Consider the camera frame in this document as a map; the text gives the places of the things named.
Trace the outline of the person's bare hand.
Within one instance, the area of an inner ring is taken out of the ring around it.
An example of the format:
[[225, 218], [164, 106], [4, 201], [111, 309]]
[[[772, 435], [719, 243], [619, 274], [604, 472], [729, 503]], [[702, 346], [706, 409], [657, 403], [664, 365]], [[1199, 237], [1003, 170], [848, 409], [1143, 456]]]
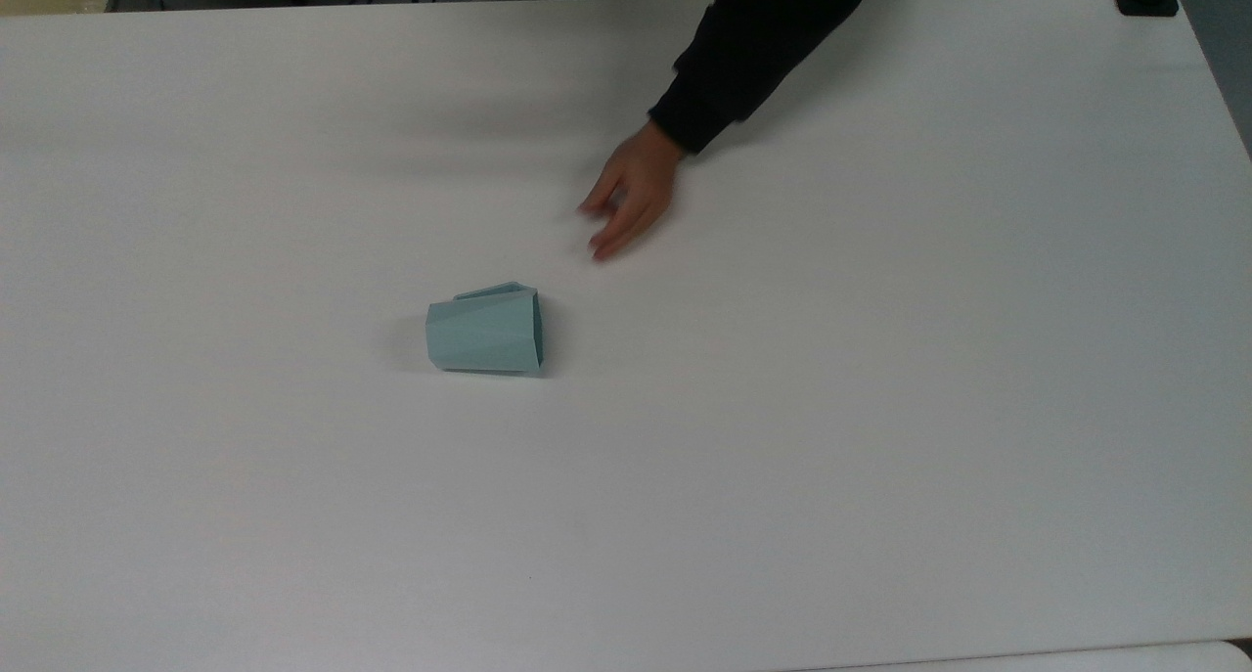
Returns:
[[593, 262], [626, 252], [661, 220], [672, 204], [685, 158], [684, 148], [654, 120], [616, 146], [578, 205], [580, 213], [603, 221], [588, 242]]

